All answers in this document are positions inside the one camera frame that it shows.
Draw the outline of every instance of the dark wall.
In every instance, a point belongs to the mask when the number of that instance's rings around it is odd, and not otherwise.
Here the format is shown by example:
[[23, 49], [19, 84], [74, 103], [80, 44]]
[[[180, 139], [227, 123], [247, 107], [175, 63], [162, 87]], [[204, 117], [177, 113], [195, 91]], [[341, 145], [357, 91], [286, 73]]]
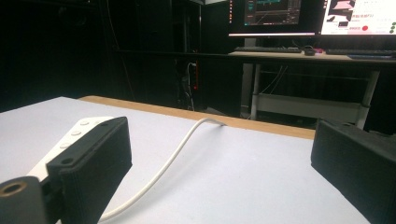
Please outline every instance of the dark wall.
[[0, 3], [0, 111], [53, 97], [125, 98], [97, 8]]
[[[228, 37], [228, 2], [218, 2], [202, 10], [202, 52], [228, 54], [243, 39]], [[203, 87], [207, 106], [230, 116], [240, 116], [243, 65], [225, 61], [202, 62]]]

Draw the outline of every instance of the keyboard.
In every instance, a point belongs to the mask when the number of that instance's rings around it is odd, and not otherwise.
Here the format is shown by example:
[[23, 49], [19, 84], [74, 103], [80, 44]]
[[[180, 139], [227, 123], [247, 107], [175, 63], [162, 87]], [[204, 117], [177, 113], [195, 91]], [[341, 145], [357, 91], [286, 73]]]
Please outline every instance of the keyboard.
[[301, 53], [300, 49], [265, 48], [265, 47], [237, 47], [234, 51], [245, 52], [276, 52], [276, 53]]
[[327, 49], [326, 54], [331, 55], [367, 55], [367, 56], [395, 56], [396, 50], [385, 49]]

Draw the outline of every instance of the black device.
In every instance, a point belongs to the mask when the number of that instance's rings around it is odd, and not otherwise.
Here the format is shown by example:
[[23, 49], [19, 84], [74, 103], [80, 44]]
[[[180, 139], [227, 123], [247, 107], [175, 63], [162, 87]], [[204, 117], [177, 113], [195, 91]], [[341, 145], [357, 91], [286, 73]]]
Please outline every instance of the black device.
[[311, 161], [371, 223], [396, 223], [394, 138], [319, 119]]
[[97, 223], [132, 166], [128, 120], [98, 124], [47, 164], [0, 185], [0, 223]]

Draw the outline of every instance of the white cable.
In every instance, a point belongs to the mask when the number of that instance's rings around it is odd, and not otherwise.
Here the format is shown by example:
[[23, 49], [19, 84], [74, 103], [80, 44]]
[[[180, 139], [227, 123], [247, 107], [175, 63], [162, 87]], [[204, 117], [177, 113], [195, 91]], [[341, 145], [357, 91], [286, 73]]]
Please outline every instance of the white cable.
[[165, 165], [161, 168], [161, 170], [151, 178], [151, 180], [147, 183], [145, 187], [143, 187], [139, 192], [136, 193], [134, 197], [132, 197], [130, 200], [128, 200], [126, 203], [122, 204], [118, 208], [114, 209], [111, 212], [105, 213], [101, 216], [99, 222], [109, 220], [121, 212], [125, 211], [127, 208], [129, 208], [132, 204], [136, 203], [149, 189], [160, 179], [160, 177], [165, 173], [165, 171], [168, 169], [168, 167], [172, 164], [172, 162], [175, 160], [177, 157], [178, 153], [181, 151], [181, 149], [186, 145], [187, 141], [191, 137], [191, 135], [194, 133], [194, 131], [204, 122], [214, 122], [217, 123], [221, 126], [225, 125], [225, 123], [215, 120], [215, 119], [200, 119], [198, 120], [192, 128], [189, 130], [189, 132], [186, 134], [186, 136], [183, 138], [183, 140], [180, 142], [178, 145], [177, 149], [175, 152], [172, 154], [172, 156], [168, 159], [168, 161], [165, 163]]

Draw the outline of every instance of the cable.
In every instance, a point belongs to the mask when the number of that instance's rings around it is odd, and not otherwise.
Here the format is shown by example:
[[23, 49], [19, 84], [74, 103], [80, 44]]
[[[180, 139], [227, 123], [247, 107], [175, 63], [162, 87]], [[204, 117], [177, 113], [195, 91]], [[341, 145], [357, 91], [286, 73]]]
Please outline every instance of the cable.
[[111, 212], [105, 213], [101, 216], [99, 222], [109, 220], [118, 214], [122, 213], [125, 211], [127, 208], [129, 208], [131, 205], [136, 203], [151, 187], [161, 178], [161, 176], [165, 173], [165, 171], [169, 168], [169, 166], [172, 164], [172, 162], [175, 160], [177, 157], [178, 153], [181, 151], [181, 149], [186, 145], [187, 141], [190, 139], [191, 135], [195, 132], [195, 130], [204, 122], [214, 122], [217, 123], [221, 126], [227, 126], [225, 123], [218, 121], [216, 119], [200, 119], [198, 120], [192, 128], [187, 132], [186, 136], [183, 138], [183, 140], [180, 142], [178, 145], [177, 149], [175, 152], [172, 154], [172, 156], [168, 159], [168, 161], [165, 163], [165, 165], [161, 168], [161, 170], [151, 178], [151, 180], [147, 183], [145, 187], [143, 187], [139, 192], [136, 193], [134, 197], [132, 197], [130, 200], [128, 200], [126, 203], [122, 204], [118, 208], [114, 209]]
[[280, 79], [282, 79], [283, 75], [285, 75], [286, 70], [288, 70], [288, 66], [286, 66], [286, 68], [283, 70], [282, 74], [280, 75], [279, 79], [277, 80], [275, 86], [273, 87], [273, 89], [271, 90], [270, 94], [272, 94], [275, 90], [275, 88], [277, 87], [277, 84], [279, 84]]
[[270, 88], [270, 86], [272, 86], [272, 84], [274, 84], [274, 82], [275, 82], [277, 79], [281, 78], [281, 77], [282, 77], [282, 74], [284, 73], [284, 71], [283, 71], [283, 65], [280, 66], [279, 72], [277, 72], [276, 77], [275, 77], [275, 78], [272, 80], [272, 82], [271, 82], [263, 91], [261, 91], [260, 93], [264, 93], [268, 88]]

